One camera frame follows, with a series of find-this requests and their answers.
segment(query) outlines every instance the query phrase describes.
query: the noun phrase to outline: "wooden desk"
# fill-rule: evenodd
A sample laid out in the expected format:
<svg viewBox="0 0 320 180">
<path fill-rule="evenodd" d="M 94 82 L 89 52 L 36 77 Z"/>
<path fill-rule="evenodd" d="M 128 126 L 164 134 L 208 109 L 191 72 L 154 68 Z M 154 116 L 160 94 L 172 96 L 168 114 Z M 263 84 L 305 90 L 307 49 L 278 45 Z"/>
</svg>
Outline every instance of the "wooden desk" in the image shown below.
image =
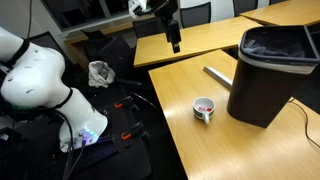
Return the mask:
<svg viewBox="0 0 320 180">
<path fill-rule="evenodd" d="M 138 39 L 134 66 L 141 67 L 203 54 L 216 49 L 237 47 L 243 33 L 261 26 L 244 17 L 231 18 L 181 29 L 180 52 L 173 53 L 165 34 Z"/>
<path fill-rule="evenodd" d="M 320 22 L 319 0 L 290 0 L 240 14 L 267 25 L 306 25 Z"/>
<path fill-rule="evenodd" d="M 147 19 L 147 18 L 150 18 L 150 17 L 153 17 L 153 15 L 139 17 L 136 20 Z M 106 23 L 106 24 L 101 25 L 101 26 L 97 26 L 97 27 L 91 28 L 90 31 L 100 30 L 104 35 L 108 35 L 108 34 L 120 32 L 120 31 L 132 28 L 133 27 L 132 21 L 133 21 L 133 19 L 130 16 L 130 17 L 126 17 L 126 18 L 123 18 L 123 19 L 119 19 L 119 20 L 116 20 L 116 21 L 112 21 L 112 22 Z M 67 36 L 67 39 L 64 41 L 64 43 L 66 44 L 67 48 L 75 56 L 77 62 L 79 63 L 79 65 L 83 69 L 88 67 L 89 61 L 88 61 L 88 58 L 86 57 L 86 55 L 84 54 L 83 49 L 82 49 L 82 47 L 80 46 L 79 43 L 81 41 L 87 40 L 87 39 L 88 39 L 87 36 L 85 36 L 82 32 L 78 31 L 78 32 L 70 33 Z"/>
<path fill-rule="evenodd" d="M 304 134 L 305 115 L 287 104 L 264 129 L 227 113 L 229 91 L 203 72 L 211 66 L 233 79 L 237 61 L 218 50 L 149 71 L 188 179 L 318 179 L 320 150 Z M 212 98 L 209 123 L 194 117 L 192 103 Z M 319 143 L 320 116 L 309 116 L 309 135 Z"/>
</svg>

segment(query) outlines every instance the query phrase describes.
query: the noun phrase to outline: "cup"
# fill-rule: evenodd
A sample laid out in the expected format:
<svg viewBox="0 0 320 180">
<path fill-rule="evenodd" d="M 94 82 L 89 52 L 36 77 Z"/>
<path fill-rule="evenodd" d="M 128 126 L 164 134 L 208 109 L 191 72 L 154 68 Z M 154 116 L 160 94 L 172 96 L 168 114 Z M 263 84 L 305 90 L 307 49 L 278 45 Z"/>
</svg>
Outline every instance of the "cup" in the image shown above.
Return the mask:
<svg viewBox="0 0 320 180">
<path fill-rule="evenodd" d="M 198 119 L 209 124 L 209 120 L 213 115 L 215 103 L 208 97 L 199 97 L 193 101 L 193 113 Z"/>
</svg>

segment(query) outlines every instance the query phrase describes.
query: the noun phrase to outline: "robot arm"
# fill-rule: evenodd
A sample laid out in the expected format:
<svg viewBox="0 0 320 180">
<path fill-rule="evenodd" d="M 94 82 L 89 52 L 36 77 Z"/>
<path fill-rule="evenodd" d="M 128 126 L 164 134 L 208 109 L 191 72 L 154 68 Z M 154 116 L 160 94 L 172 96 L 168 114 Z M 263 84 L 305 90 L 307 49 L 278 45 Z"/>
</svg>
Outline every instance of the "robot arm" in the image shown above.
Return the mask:
<svg viewBox="0 0 320 180">
<path fill-rule="evenodd" d="M 154 14 L 161 18 L 167 41 L 171 42 L 174 53 L 180 52 L 181 41 L 179 24 L 173 19 L 173 13 L 178 10 L 177 0 L 159 0 L 151 9 L 147 10 L 147 0 L 129 0 L 129 14 L 133 18 L 146 14 Z"/>
<path fill-rule="evenodd" d="M 65 86 L 61 76 L 65 70 L 63 56 L 50 48 L 29 43 L 0 27 L 0 62 L 12 69 L 1 86 L 1 94 L 9 103 L 24 108 L 56 108 L 71 124 L 74 149 L 97 142 L 108 120 L 96 111 L 79 90 Z M 70 132 L 64 122 L 59 132 L 60 149 L 67 152 Z"/>
</svg>

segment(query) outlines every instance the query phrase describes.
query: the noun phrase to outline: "window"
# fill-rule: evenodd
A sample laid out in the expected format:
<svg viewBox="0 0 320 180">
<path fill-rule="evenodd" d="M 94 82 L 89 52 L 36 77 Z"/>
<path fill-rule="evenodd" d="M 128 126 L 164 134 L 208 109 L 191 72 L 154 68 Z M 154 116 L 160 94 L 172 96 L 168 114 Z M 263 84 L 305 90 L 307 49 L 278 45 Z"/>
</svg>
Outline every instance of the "window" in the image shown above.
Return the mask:
<svg viewBox="0 0 320 180">
<path fill-rule="evenodd" d="M 128 14 L 128 0 L 42 0 L 61 30 Z"/>
</svg>

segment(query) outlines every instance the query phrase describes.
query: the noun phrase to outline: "plastic bag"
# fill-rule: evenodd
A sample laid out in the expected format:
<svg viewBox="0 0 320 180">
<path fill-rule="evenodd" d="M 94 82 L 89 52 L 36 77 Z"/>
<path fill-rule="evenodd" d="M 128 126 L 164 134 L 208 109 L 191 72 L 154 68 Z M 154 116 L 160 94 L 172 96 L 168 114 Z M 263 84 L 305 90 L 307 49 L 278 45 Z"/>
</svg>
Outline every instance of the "plastic bag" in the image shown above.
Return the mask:
<svg viewBox="0 0 320 180">
<path fill-rule="evenodd" d="M 105 87 L 114 82 L 116 73 L 106 62 L 94 61 L 89 64 L 89 86 Z"/>
</svg>

